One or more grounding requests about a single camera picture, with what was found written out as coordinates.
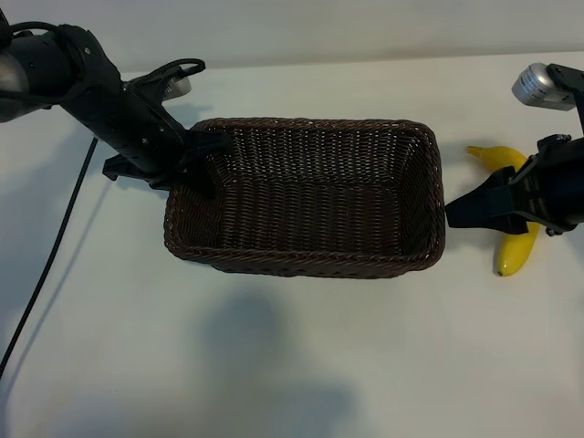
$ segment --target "cable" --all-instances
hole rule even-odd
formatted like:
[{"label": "cable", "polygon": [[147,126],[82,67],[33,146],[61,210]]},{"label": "cable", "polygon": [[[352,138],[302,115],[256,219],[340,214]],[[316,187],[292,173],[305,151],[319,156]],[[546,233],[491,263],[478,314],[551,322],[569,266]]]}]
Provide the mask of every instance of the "cable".
[{"label": "cable", "polygon": [[166,70],[168,70],[170,68],[182,66],[184,64],[194,64],[194,67],[187,68],[183,72],[183,74],[184,74],[183,77],[191,76],[191,75],[194,75],[196,73],[200,73],[203,70],[205,70],[204,61],[202,61],[201,59],[196,59],[194,57],[186,57],[183,59],[177,59],[176,61],[173,61],[173,62],[169,62],[168,64],[164,64],[162,67],[156,68],[155,70],[151,71],[147,75],[132,79],[130,81],[130,84],[133,85],[134,87],[136,87],[136,86],[140,85],[141,83],[147,82],[149,79],[154,78],[155,76],[157,76],[161,73],[164,73]]},{"label": "cable", "polygon": [[53,262],[55,261],[55,256],[57,255],[57,251],[59,246],[61,245],[61,240],[63,240],[63,235],[65,234],[65,230],[67,229],[67,224],[69,222],[69,217],[71,216],[71,212],[73,211],[73,206],[75,205],[75,201],[77,200],[77,195],[79,194],[79,189],[81,188],[81,184],[83,183],[83,179],[85,178],[85,174],[88,171],[89,162],[91,161],[91,157],[93,156],[93,152],[95,151],[95,147],[98,144],[98,139],[94,138],[89,146],[88,153],[85,157],[85,161],[81,166],[81,171],[79,172],[79,177],[77,178],[77,182],[75,183],[75,188],[73,189],[73,193],[71,194],[71,198],[69,199],[69,204],[67,206],[67,210],[65,211],[65,216],[63,216],[63,221],[61,222],[61,226],[58,229],[57,238],[55,239],[55,243],[53,244],[53,249],[51,249],[51,253],[48,256],[47,263],[45,264],[45,268],[43,269],[43,273],[40,275],[38,282],[36,283],[35,291],[33,292],[32,297],[28,301],[28,305],[26,305],[25,312],[23,313],[20,321],[18,322],[18,326],[16,327],[15,334],[10,339],[10,344],[8,344],[8,348],[6,349],[6,353],[2,358],[2,362],[0,362],[0,379],[2,379],[2,375],[6,369],[6,365],[8,360],[10,359],[10,355],[12,354],[12,350],[15,348],[16,342],[18,341],[18,337],[20,336],[20,332],[22,331],[23,327],[26,324],[26,320],[30,316],[30,312],[37,301],[38,295],[40,294],[40,290],[42,289],[43,285],[45,284],[45,280],[47,279],[48,272],[50,271],[51,267],[53,266]]}]

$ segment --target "banana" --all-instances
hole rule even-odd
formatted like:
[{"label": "banana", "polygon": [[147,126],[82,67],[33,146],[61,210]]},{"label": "banana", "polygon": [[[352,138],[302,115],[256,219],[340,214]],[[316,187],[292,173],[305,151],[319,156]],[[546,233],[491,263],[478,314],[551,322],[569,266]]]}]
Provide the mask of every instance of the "banana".
[{"label": "banana", "polygon": [[466,148],[466,152],[483,162],[490,172],[498,171],[506,166],[515,167],[515,172],[517,172],[527,161],[527,158],[522,153],[506,146],[494,146],[492,148],[469,146]]},{"label": "banana", "polygon": [[[492,148],[469,146],[466,151],[481,160],[490,172],[506,166],[513,166],[518,171],[527,160],[524,155],[506,146]],[[527,229],[529,231],[523,235],[503,235],[496,259],[496,273],[499,276],[512,276],[529,258],[539,232],[539,224],[528,222]]]}]

